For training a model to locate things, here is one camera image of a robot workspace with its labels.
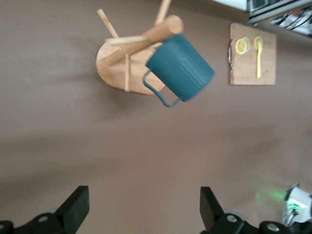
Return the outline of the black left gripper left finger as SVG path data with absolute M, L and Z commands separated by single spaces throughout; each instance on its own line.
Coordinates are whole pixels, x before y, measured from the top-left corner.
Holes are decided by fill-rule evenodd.
M 42 213 L 19 227 L 0 220 L 0 234 L 76 234 L 89 213 L 89 187 L 78 186 L 53 213 Z

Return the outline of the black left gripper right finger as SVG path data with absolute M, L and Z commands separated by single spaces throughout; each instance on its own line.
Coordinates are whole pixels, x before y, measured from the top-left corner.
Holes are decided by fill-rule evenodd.
M 210 187 L 200 188 L 200 214 L 205 226 L 200 234 L 292 234 L 278 222 L 263 221 L 257 228 L 236 214 L 225 213 Z

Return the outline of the teal ribbed cup with handle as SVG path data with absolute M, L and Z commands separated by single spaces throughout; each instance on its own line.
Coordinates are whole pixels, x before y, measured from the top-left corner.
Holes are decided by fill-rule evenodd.
M 148 71 L 142 82 L 166 107 L 175 107 L 179 102 L 186 102 L 198 95 L 215 76 L 212 67 L 191 45 L 183 34 L 173 36 L 156 50 L 146 63 Z M 147 76 L 153 73 L 177 97 L 169 104 L 151 84 Z

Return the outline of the wooden cup rack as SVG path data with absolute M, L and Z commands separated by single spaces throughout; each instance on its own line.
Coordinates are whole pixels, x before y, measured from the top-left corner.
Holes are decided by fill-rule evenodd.
M 112 36 L 96 56 L 97 72 L 105 83 L 125 92 L 152 94 L 142 81 L 146 63 L 165 40 L 184 29 L 180 17 L 167 15 L 171 1 L 162 0 L 154 26 L 139 36 L 119 37 L 104 11 L 97 11 Z

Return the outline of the yellow plastic fork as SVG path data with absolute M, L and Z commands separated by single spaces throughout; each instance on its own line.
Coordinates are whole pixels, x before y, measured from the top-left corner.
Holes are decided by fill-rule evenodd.
M 256 50 L 256 78 L 261 77 L 261 54 L 263 51 L 263 47 Z

